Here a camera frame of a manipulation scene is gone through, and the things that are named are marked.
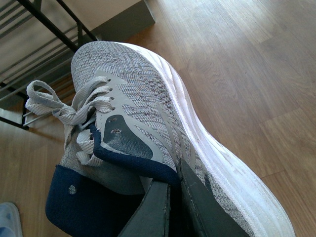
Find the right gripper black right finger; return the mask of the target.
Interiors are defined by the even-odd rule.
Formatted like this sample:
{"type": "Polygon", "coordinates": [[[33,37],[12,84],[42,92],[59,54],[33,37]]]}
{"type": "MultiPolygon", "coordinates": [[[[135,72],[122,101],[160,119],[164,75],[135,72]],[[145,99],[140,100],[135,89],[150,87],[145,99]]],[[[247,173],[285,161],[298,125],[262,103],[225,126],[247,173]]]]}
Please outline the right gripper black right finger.
{"type": "Polygon", "coordinates": [[[182,221],[186,237],[247,237],[249,234],[224,211],[192,171],[180,160],[182,221]]]}

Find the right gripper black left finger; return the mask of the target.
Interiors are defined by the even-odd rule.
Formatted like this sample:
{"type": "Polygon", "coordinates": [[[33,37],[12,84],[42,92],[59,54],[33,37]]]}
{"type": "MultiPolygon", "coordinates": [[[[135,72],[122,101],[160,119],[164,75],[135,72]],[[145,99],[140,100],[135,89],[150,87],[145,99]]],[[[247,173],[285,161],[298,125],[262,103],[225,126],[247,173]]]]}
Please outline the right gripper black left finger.
{"type": "Polygon", "coordinates": [[[120,232],[120,237],[169,235],[170,186],[153,180],[140,206],[120,232]]]}

